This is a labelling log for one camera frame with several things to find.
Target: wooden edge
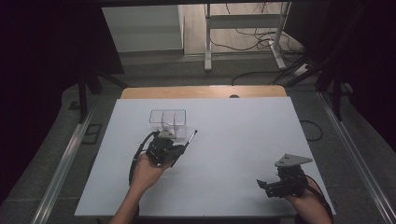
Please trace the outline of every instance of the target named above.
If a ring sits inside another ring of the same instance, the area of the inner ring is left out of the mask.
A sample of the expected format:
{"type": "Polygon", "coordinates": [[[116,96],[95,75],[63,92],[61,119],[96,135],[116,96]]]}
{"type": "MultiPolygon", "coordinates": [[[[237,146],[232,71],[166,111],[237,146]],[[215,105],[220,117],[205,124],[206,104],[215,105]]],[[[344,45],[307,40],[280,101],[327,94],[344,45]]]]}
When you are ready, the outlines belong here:
{"type": "Polygon", "coordinates": [[[281,86],[189,86],[127,88],[121,99],[187,99],[239,97],[286,97],[281,86]]]}

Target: human hand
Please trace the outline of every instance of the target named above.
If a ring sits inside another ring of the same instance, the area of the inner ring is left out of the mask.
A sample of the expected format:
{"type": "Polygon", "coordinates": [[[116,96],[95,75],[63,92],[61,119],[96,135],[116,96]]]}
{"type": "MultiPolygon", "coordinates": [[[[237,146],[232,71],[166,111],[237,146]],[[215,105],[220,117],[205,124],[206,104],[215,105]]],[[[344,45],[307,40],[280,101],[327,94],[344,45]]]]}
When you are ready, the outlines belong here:
{"type": "Polygon", "coordinates": [[[172,162],[156,166],[152,164],[146,153],[141,154],[134,168],[131,188],[146,191],[158,181],[163,172],[169,168],[171,164],[172,162]]]}
{"type": "MultiPolygon", "coordinates": [[[[317,192],[321,192],[317,183],[311,179],[307,178],[308,185],[315,189],[317,192]]],[[[298,215],[303,218],[306,222],[310,224],[326,224],[332,223],[329,215],[326,212],[323,204],[318,199],[314,193],[306,189],[301,197],[296,197],[294,195],[285,196],[297,211],[298,215]]]]}

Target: power strip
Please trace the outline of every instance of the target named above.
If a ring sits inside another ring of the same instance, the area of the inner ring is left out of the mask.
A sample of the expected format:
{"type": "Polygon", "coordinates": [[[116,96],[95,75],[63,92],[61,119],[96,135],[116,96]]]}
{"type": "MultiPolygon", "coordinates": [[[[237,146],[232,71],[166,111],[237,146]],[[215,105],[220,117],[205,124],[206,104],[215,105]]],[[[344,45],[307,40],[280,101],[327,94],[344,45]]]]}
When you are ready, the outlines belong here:
{"type": "Polygon", "coordinates": [[[300,76],[301,74],[303,74],[303,73],[305,73],[306,71],[308,71],[308,69],[310,69],[310,68],[312,68],[311,65],[309,65],[309,64],[307,64],[307,63],[304,63],[303,65],[301,65],[301,67],[300,67],[299,69],[297,69],[297,70],[294,72],[294,75],[298,77],[298,76],[300,76]]]}

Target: black curtain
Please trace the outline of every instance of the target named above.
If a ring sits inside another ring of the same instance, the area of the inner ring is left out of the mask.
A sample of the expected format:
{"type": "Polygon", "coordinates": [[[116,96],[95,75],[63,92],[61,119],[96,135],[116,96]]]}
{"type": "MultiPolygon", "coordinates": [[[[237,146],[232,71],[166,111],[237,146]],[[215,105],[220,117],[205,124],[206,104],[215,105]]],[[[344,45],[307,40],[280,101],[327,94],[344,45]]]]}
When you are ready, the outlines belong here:
{"type": "Polygon", "coordinates": [[[1,201],[55,121],[62,93],[84,66],[123,74],[102,9],[3,1],[1,33],[1,201]]]}

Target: metal frame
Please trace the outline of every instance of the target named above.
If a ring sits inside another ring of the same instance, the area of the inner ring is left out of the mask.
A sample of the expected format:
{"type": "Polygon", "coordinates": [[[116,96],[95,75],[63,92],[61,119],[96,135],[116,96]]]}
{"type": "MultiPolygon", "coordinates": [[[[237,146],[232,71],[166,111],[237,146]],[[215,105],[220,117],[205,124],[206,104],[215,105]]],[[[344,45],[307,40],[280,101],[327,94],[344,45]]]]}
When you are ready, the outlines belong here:
{"type": "Polygon", "coordinates": [[[210,30],[212,29],[236,29],[236,28],[277,28],[274,41],[270,41],[271,51],[275,57],[279,69],[286,69],[278,44],[282,35],[283,27],[290,2],[285,2],[281,14],[255,14],[255,15],[210,15],[210,4],[206,5],[206,42],[205,42],[205,71],[212,70],[212,43],[210,30]]]}
{"type": "Polygon", "coordinates": [[[47,223],[53,205],[55,205],[59,192],[61,191],[62,185],[64,184],[64,180],[66,179],[70,166],[73,163],[73,159],[76,156],[82,137],[84,136],[88,124],[90,123],[92,114],[94,112],[94,109],[96,108],[96,104],[97,102],[93,103],[93,106],[87,117],[82,123],[79,123],[77,125],[75,131],[73,132],[72,138],[70,139],[70,142],[67,145],[66,150],[64,151],[64,155],[59,162],[58,168],[56,169],[55,174],[53,175],[53,178],[51,179],[49,186],[46,190],[46,193],[44,194],[44,197],[35,212],[35,216],[31,222],[32,224],[47,223]]]}
{"type": "Polygon", "coordinates": [[[374,175],[371,173],[369,167],[367,166],[367,163],[364,161],[362,155],[360,154],[359,149],[356,147],[353,139],[349,135],[344,123],[340,121],[332,112],[332,103],[330,102],[330,99],[325,93],[321,92],[318,93],[318,97],[323,103],[323,107],[329,115],[329,118],[334,125],[335,130],[337,131],[341,141],[346,147],[349,158],[352,160],[356,170],[361,176],[361,180],[371,194],[376,207],[382,215],[382,218],[384,218],[387,224],[396,223],[396,215],[390,205],[388,197],[379,186],[374,175]]]}

